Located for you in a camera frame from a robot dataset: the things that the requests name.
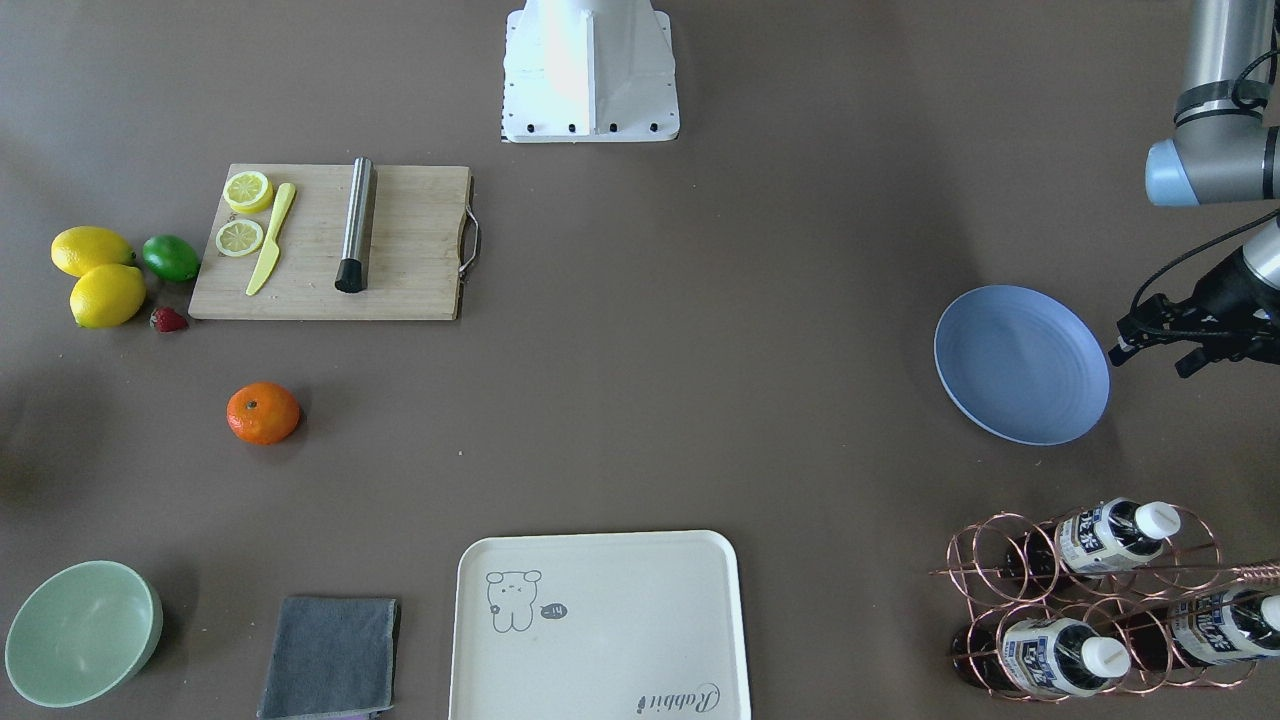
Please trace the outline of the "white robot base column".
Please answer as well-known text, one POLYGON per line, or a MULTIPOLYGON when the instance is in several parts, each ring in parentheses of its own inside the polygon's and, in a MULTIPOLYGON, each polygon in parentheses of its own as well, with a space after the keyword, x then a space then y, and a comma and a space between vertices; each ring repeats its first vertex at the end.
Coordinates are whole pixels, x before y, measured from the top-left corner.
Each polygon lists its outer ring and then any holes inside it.
POLYGON ((506 18, 503 69, 506 142, 680 135, 671 19, 649 1, 526 1, 506 18))

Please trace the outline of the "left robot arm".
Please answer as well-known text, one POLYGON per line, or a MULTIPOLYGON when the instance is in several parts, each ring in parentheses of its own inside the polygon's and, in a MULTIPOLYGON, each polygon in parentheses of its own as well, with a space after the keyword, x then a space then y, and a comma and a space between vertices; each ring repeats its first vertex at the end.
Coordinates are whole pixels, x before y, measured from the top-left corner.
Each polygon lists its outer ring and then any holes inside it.
MULTIPOLYGON (((1196 1, 1174 131, 1146 159, 1146 193, 1161 208, 1274 201, 1277 128, 1265 111, 1277 82, 1275 1, 1196 1)), ((1175 368, 1188 378, 1220 361, 1277 361, 1277 214, 1245 224, 1249 238, 1172 301, 1137 291, 1117 322, 1108 360, 1121 366, 1143 348, 1185 341, 1175 368)))

